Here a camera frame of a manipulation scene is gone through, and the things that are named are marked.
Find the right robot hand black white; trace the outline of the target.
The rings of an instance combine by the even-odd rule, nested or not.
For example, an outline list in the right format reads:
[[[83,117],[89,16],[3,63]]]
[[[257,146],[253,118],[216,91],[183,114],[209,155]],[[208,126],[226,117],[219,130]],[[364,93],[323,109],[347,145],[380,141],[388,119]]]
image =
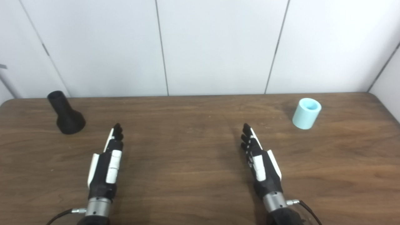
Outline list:
[[[283,193],[282,174],[272,150],[264,150],[253,128],[245,123],[241,148],[254,178],[254,190],[259,198],[269,193]]]

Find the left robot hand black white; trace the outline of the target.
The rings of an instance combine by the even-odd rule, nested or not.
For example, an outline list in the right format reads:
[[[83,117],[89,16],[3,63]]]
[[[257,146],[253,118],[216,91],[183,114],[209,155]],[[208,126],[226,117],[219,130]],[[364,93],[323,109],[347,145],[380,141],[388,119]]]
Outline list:
[[[104,151],[93,154],[87,185],[88,199],[106,198],[113,201],[116,196],[116,180],[123,152],[123,129],[119,123],[111,129]]]

